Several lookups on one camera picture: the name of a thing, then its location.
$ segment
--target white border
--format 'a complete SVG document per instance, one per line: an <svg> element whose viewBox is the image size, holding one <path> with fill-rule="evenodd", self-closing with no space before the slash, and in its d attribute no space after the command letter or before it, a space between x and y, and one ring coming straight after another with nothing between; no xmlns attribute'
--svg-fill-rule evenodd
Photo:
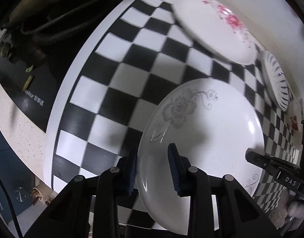
<svg viewBox="0 0 304 238"><path fill-rule="evenodd" d="M89 55L96 47L99 40L103 37L113 22L134 2L135 0L123 0L109 15L97 26L87 41L84 43L71 66L57 93L46 129L46 144L44 150L44 182L51 187L52 184L52 164L55 140L60 119L64 111L69 94L75 84L80 71L82 70Z"/></svg>

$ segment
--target checkered tablecloth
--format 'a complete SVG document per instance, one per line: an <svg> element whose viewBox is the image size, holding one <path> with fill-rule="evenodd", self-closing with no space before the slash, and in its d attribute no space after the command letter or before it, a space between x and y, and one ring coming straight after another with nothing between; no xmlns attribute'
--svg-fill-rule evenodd
<svg viewBox="0 0 304 238"><path fill-rule="evenodd" d="M269 98L260 56L248 66L218 58L182 30L173 17L172 1L135 0L98 40L60 120L52 169L55 191L75 175L88 178L116 165L139 144L161 100L180 84L198 78L212 77L235 87L255 108L266 153L293 161L292 132L285 113ZM268 212L277 206L283 189L263 171L254 200ZM159 227L137 190L118 205L121 222Z"/></svg>

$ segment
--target black cable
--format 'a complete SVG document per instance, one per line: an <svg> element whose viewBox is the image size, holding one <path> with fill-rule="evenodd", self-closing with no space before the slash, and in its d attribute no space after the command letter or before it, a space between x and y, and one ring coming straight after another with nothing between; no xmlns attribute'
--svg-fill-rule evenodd
<svg viewBox="0 0 304 238"><path fill-rule="evenodd" d="M19 238L23 238L23 235L22 235L22 231L21 231L21 228L20 228L20 225L19 225L19 222L17 220L17 217L16 217L16 214L15 214L15 211L14 211L14 208L13 208L13 205L12 205L12 201L7 193L7 190L5 189L1 179L0 179L0 188L7 200L7 204L9 206L9 209L10 209L10 213L11 213L11 216L12 216L12 219L13 219L13 222L14 222L14 226L15 226L15 229L16 229L16 232L17 232L17 235L19 236Z"/></svg>

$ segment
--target speckled countertop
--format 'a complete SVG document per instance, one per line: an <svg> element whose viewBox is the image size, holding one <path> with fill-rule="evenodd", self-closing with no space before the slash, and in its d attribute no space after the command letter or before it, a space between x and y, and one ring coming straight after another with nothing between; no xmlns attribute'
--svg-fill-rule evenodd
<svg viewBox="0 0 304 238"><path fill-rule="evenodd" d="M0 84L0 131L23 163L44 180L46 134L27 118Z"/></svg>

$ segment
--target white plate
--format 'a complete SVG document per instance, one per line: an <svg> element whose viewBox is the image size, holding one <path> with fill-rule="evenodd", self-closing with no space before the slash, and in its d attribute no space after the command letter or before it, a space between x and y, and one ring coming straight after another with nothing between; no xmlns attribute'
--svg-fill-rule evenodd
<svg viewBox="0 0 304 238"><path fill-rule="evenodd" d="M287 80L278 61L268 50L263 53L262 74L271 98L285 112L290 99Z"/></svg>
<svg viewBox="0 0 304 238"><path fill-rule="evenodd" d="M216 0L174 0L182 27L202 46L239 64L253 64L257 51L243 23Z"/></svg>
<svg viewBox="0 0 304 238"><path fill-rule="evenodd" d="M262 170L245 153L264 154L262 129L254 108L232 86L211 78L179 86L155 109L140 141L137 185L145 208L162 227L187 234L190 198L174 191L167 159L172 142L191 165L212 176L231 174L254 194ZM217 213L214 218L217 229Z"/></svg>

